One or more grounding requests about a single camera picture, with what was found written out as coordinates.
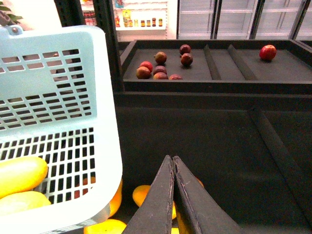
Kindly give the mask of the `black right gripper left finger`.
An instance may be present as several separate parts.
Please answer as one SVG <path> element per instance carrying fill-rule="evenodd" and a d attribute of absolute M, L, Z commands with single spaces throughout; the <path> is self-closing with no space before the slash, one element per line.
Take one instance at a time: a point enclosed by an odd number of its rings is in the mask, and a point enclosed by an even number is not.
<path fill-rule="evenodd" d="M 124 234 L 170 234 L 174 202 L 174 166 L 165 156 L 142 205 L 124 229 Z"/>

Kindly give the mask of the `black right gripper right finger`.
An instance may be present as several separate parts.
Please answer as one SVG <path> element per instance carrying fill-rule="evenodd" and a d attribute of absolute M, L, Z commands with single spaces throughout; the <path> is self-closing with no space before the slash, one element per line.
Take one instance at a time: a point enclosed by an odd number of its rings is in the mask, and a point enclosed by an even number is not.
<path fill-rule="evenodd" d="M 173 157 L 174 202 L 181 234 L 241 234 L 243 229 L 215 202 L 182 159 Z"/>

